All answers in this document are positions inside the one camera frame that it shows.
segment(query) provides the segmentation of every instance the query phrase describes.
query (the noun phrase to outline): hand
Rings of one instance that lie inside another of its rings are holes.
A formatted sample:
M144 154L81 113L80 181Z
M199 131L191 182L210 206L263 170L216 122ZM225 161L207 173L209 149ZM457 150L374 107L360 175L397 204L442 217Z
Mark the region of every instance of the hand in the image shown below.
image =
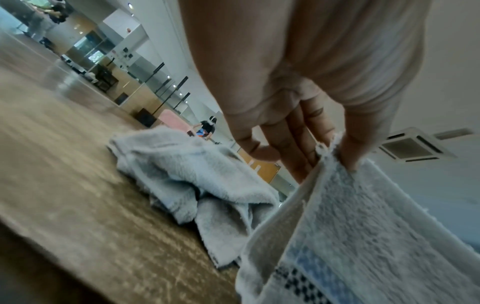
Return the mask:
M197 69L236 141L254 158L281 159L299 182L317 162L315 140L328 144L334 132L323 113L327 94L345 109L339 151L347 169L386 138L420 68L430 6L430 0L179 3ZM268 146L252 137L254 126Z

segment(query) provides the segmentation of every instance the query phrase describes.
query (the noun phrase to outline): crumpled towel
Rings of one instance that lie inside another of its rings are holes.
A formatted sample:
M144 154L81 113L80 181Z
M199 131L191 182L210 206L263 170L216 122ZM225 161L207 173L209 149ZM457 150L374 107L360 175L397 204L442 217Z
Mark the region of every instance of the crumpled towel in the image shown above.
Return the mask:
M372 162L350 174L323 154L245 246L242 303L480 303L472 248Z
M117 136L117 169L178 224L195 220L216 267L238 258L248 236L280 205L278 192L232 150L167 127Z

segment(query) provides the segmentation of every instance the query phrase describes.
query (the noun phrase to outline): person in black shirt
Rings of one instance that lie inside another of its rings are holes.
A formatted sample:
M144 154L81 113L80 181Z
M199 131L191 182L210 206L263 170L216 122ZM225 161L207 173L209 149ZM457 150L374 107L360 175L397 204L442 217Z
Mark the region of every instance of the person in black shirt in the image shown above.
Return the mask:
M196 134L200 137L205 138L205 140L210 139L213 133L215 132L215 124L217 123L217 118L215 116L210 116L208 120L204 120L197 125L194 125L193 128L200 127L200 130Z

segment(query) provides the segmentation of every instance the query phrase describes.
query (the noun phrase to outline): table surface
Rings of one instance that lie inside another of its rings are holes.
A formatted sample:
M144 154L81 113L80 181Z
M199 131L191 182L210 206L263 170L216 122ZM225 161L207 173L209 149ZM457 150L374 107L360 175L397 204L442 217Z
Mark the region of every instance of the table surface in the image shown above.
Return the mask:
M237 302L237 269L216 270L194 227L117 172L106 142L141 125L60 59L0 36L0 220L114 302Z

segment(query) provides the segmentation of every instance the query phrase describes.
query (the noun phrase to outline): towel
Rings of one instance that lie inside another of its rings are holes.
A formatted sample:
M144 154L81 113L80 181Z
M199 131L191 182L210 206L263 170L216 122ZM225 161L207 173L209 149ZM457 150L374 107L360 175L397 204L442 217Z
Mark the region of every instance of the towel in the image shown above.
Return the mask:
M480 303L471 247L371 161L349 173L335 150L322 154L246 244L235 283L242 303Z
M117 169L178 224L195 221L216 267L236 260L280 205L278 192L234 151L167 127L114 136Z

